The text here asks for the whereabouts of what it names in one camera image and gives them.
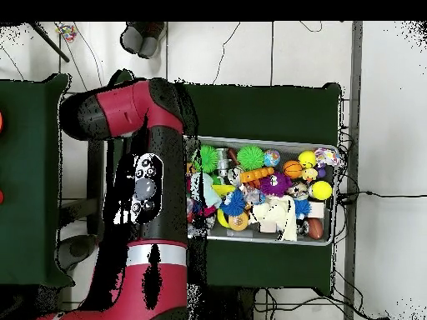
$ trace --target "dark green table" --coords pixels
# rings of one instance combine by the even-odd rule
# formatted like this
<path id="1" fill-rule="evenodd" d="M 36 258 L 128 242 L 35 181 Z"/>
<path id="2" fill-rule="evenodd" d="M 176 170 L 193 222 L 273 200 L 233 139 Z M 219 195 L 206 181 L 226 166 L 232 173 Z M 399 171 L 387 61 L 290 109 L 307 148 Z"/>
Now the dark green table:
<path id="1" fill-rule="evenodd" d="M 198 135 L 335 145 L 338 84 L 323 88 L 186 85 Z M 200 246 L 190 243 L 190 251 Z M 330 293 L 332 244 L 324 247 L 208 241 L 207 280 L 214 286 L 317 288 Z"/>

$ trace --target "gray bin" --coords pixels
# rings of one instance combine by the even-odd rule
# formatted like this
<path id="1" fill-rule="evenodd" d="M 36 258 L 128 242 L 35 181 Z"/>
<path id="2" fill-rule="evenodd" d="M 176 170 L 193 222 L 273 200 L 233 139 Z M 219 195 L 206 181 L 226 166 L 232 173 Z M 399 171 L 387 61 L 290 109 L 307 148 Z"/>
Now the gray bin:
<path id="1" fill-rule="evenodd" d="M 215 148 L 234 148 L 239 150 L 243 146 L 254 145 L 258 146 L 263 151 L 272 148 L 280 152 L 280 164 L 275 168 L 276 170 L 283 170 L 283 165 L 289 160 L 298 160 L 298 155 L 305 150 L 313 150 L 315 148 L 328 148 L 337 151 L 337 148 L 330 145 L 319 145 L 310 143 L 296 143 L 296 142 L 273 142 L 273 141 L 260 141 L 260 140 L 243 140 L 222 137 L 198 137 L 201 144 L 210 145 Z M 191 159 L 195 149 L 198 146 L 198 141 L 185 137 L 185 150 L 187 153 L 187 160 Z M 246 228 L 244 231 L 233 231 L 229 228 L 221 226 L 218 221 L 208 235 L 208 239 L 217 239 L 230 242 L 252 242 L 252 243 L 277 243 L 278 245 L 284 244 L 300 244 L 309 246 L 326 246 L 333 240 L 333 230 L 335 225 L 335 205 L 336 205 L 336 188 L 338 167 L 326 166 L 326 176 L 320 180 L 325 180 L 330 183 L 333 188 L 332 197 L 324 202 L 324 235 L 320 240 L 314 240 L 310 237 L 298 236 L 296 242 L 278 240 L 277 233 L 262 233 L 253 231 Z"/>

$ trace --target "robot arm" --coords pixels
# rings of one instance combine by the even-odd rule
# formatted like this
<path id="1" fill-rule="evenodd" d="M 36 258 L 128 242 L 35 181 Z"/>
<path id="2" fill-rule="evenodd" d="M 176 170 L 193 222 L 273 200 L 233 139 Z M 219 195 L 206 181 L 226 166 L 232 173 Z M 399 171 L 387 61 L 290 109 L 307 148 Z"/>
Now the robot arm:
<path id="1" fill-rule="evenodd" d="M 59 119 L 63 131 L 78 140 L 109 140 L 136 132 L 136 143 L 118 164 L 116 197 L 108 195 L 109 190 L 106 195 L 106 232 L 88 298 L 76 311 L 38 320 L 186 320 L 185 124 L 175 87 L 154 78 L 79 93 L 61 104 Z M 117 197 L 129 185 L 130 193 Z M 111 205 L 118 218 L 112 217 Z M 129 224 L 139 226 L 136 239 L 128 235 Z M 106 270 L 107 263 L 116 267 Z M 118 263 L 121 273 L 116 271 Z M 107 295 L 113 298 L 111 306 L 101 304 L 95 310 L 93 304 L 106 297 L 105 285 L 99 283 L 108 272 L 111 278 L 118 276 L 120 289 Z"/>

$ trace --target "green toy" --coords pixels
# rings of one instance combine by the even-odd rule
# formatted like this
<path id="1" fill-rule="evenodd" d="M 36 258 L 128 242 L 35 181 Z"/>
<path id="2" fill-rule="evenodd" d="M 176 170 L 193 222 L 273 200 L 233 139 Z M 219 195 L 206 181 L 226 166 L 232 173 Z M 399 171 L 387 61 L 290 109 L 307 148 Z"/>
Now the green toy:
<path id="1" fill-rule="evenodd" d="M 264 153 L 257 146 L 245 146 L 240 148 L 237 160 L 245 171 L 253 171 L 264 165 Z"/>
<path id="2" fill-rule="evenodd" d="M 202 145 L 200 147 L 200 157 L 202 158 L 202 165 L 197 161 L 197 151 L 193 155 L 193 165 L 197 172 L 211 173 L 217 168 L 218 153 L 215 148 L 209 145 Z"/>

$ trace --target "white plush toy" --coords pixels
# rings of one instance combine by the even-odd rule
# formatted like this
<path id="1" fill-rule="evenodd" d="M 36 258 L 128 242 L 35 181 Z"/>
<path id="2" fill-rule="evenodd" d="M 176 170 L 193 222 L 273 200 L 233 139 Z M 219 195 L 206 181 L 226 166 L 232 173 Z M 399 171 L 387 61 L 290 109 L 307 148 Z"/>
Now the white plush toy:
<path id="1" fill-rule="evenodd" d="M 260 231 L 268 230 L 271 225 L 275 225 L 274 231 L 280 231 L 279 240 L 297 240 L 297 220 L 295 216 L 295 202 L 289 195 L 275 197 L 268 195 L 266 202 L 261 205 L 254 205 L 250 218 L 250 223 L 259 223 Z"/>

